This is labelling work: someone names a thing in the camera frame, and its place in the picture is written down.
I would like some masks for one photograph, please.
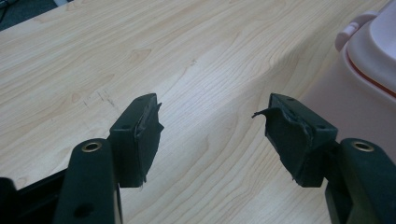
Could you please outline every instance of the white plastic object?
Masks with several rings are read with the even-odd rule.
[[[339,129],[382,147],[396,163],[396,1],[353,20],[336,38],[340,55],[302,102]]]

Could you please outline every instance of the black clamp jaw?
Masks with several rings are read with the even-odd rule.
[[[288,96],[271,94],[265,135],[293,179],[318,188],[328,179],[326,201],[332,223],[396,223],[396,166],[373,143],[348,138]]]
[[[156,94],[136,98],[107,139],[77,145],[68,168],[24,189],[0,178],[0,223],[122,223],[120,188],[139,188],[163,126]]]

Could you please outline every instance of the metal rivet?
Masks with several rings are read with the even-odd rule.
[[[100,143],[100,142],[90,142],[90,143],[85,144],[82,147],[82,151],[83,152],[93,152],[101,147],[102,147],[102,143]]]
[[[352,146],[360,151],[365,151],[365,152],[374,151],[374,148],[372,146],[368,145],[367,143],[363,143],[363,142],[358,142],[358,141],[352,142]]]

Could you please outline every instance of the wooden table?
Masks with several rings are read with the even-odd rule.
[[[329,223],[264,137],[269,94],[299,98],[336,33],[377,0],[76,0],[0,33],[0,176],[18,189],[107,137],[156,92],[165,127],[125,223]]]

